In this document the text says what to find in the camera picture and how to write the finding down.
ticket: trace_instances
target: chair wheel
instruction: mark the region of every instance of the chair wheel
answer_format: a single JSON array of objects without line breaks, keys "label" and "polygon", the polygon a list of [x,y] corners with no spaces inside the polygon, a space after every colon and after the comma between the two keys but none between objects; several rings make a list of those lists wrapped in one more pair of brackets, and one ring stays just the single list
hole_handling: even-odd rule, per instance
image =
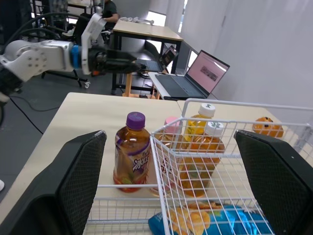
[{"label": "chair wheel", "polygon": [[88,89],[90,86],[90,82],[85,82],[85,88]]}]

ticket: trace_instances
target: laptop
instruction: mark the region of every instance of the laptop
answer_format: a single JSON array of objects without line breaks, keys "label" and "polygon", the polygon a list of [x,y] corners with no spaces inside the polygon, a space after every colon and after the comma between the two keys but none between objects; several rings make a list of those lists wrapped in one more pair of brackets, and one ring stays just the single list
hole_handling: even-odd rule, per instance
[{"label": "laptop", "polygon": [[169,64],[178,56],[177,51],[173,46],[159,58],[158,61],[151,60],[136,60],[136,64],[143,64],[146,66],[143,70],[149,72],[163,72]]},{"label": "laptop", "polygon": [[171,96],[169,99],[206,99],[229,68],[228,64],[202,50],[185,76],[158,74],[156,79]]}]

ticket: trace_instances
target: white wall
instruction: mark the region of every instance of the white wall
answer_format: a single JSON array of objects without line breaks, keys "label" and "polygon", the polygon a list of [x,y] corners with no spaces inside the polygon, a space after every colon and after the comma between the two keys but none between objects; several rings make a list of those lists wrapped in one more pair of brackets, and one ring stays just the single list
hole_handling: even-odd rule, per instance
[{"label": "white wall", "polygon": [[229,0],[188,0],[181,36],[196,51],[213,53]]},{"label": "white wall", "polygon": [[176,33],[178,33],[179,30],[184,5],[184,0],[171,0],[168,4],[165,26],[168,26]]},{"label": "white wall", "polygon": [[169,0],[151,0],[150,11],[166,15]]},{"label": "white wall", "polygon": [[[214,53],[231,68],[214,96],[313,107],[313,1],[231,2]],[[286,120],[284,112],[274,112]]]}]

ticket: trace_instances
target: laptop screen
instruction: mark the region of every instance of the laptop screen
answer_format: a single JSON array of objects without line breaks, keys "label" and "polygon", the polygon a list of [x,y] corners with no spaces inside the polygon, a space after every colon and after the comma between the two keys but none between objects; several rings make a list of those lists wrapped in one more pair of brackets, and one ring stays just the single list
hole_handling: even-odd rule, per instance
[{"label": "laptop screen", "polygon": [[211,93],[228,69],[229,65],[202,50],[187,76],[203,87],[205,93]]},{"label": "laptop screen", "polygon": [[177,51],[173,46],[167,49],[167,51],[160,57],[159,62],[167,67],[178,56]]}]

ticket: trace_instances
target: pink bottle cap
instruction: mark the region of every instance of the pink bottle cap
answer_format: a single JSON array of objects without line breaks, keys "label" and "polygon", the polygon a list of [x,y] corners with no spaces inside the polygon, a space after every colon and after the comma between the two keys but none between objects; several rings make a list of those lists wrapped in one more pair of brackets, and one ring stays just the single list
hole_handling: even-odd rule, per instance
[{"label": "pink bottle cap", "polygon": [[[165,123],[164,125],[167,125],[175,120],[177,120],[178,117],[168,117],[166,120],[165,120]],[[168,134],[180,134],[181,131],[180,131],[180,126],[179,126],[179,121],[175,122],[174,124],[170,125],[170,126],[167,126],[165,128],[165,133],[168,133]]]}]

